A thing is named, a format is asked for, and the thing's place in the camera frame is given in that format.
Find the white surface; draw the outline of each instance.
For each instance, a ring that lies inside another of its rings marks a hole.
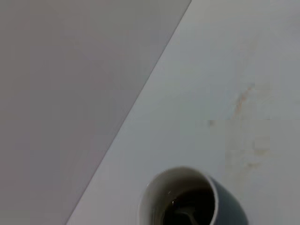
[[[0,1],[0,224],[67,222],[189,2]]]
[[[297,9],[193,0],[68,225],[134,225],[146,185],[178,165],[220,181],[251,225],[299,224]]]

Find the white table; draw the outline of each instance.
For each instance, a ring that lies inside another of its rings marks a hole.
[[[192,1],[68,225],[135,225],[146,185],[178,165],[250,224],[299,224],[300,7],[281,2]]]

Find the coffee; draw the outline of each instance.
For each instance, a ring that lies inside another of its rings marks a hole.
[[[210,225],[215,198],[210,188],[199,188],[180,194],[167,206],[163,225]]]

